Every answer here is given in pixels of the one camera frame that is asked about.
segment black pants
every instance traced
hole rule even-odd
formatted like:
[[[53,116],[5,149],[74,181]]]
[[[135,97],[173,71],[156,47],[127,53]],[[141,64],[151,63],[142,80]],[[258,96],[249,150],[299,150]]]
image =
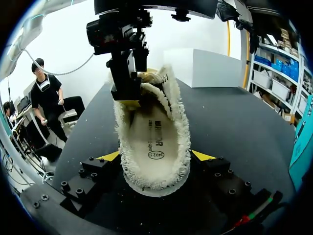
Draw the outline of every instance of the black pants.
[[[74,96],[64,99],[64,104],[57,105],[53,109],[45,110],[45,118],[48,120],[48,127],[56,134],[64,142],[67,141],[67,137],[62,129],[61,123],[58,120],[60,114],[64,113],[64,109],[66,111],[75,109],[78,118],[85,110],[83,100],[80,96]]]

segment white box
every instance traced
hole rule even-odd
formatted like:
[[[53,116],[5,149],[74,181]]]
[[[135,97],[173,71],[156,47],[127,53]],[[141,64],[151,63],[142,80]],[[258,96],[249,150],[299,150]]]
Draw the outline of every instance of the white box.
[[[307,106],[307,102],[308,102],[308,100],[303,95],[301,95],[300,102],[299,102],[299,110],[303,114],[304,114],[305,108]]]
[[[253,81],[255,81],[257,84],[260,84],[265,88],[269,88],[271,80],[271,77],[266,76],[265,74],[258,72],[257,70],[253,70]]]
[[[177,48],[163,53],[165,64],[171,64],[177,79],[191,88],[241,87],[242,61],[193,48]]]
[[[273,79],[272,92],[275,93],[278,97],[282,98],[282,100],[286,100],[289,93],[289,88]]]

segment person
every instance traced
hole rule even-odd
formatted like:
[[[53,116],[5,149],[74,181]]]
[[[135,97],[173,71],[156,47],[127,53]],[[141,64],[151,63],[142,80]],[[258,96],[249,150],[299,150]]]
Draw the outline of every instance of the person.
[[[37,58],[36,62],[44,68],[43,59]],[[60,121],[58,121],[58,117],[65,110],[75,109],[79,118],[85,110],[82,98],[80,96],[63,98],[61,82],[55,76],[44,73],[35,63],[31,65],[31,70],[36,75],[36,82],[31,90],[32,108],[34,108],[41,124],[43,126],[48,125],[57,137],[66,142],[67,137]],[[38,108],[39,105],[43,108],[45,117],[41,114]]]
[[[5,116],[6,116],[6,120],[7,120],[8,123],[9,123],[9,127],[10,127],[10,129],[12,129],[12,128],[13,128],[13,125],[12,125],[12,123],[11,123],[11,121],[10,121],[10,112],[11,112],[10,103],[9,103],[9,102],[5,102],[5,103],[3,104],[3,109],[4,109],[4,114],[5,114]]]

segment slipper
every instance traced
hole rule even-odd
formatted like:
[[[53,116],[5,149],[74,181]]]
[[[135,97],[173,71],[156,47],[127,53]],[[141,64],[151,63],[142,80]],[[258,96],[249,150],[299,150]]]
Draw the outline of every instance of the slipper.
[[[188,178],[189,122],[170,66],[141,77],[140,107],[114,102],[124,178],[152,197],[169,195]]]

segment black hair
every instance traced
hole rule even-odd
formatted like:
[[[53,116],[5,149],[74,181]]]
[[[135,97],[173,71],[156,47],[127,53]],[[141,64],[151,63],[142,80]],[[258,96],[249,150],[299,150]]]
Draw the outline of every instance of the black hair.
[[[40,66],[43,66],[43,65],[45,65],[45,62],[44,62],[44,60],[42,59],[42,58],[37,58],[36,59],[36,62],[40,65]],[[37,65],[35,65],[35,63],[32,63],[31,64],[31,71],[32,72],[35,72],[35,69],[37,68]]]
[[[5,102],[3,104],[3,109],[4,109],[4,113],[6,113],[6,111],[10,108],[10,103],[9,102]]]

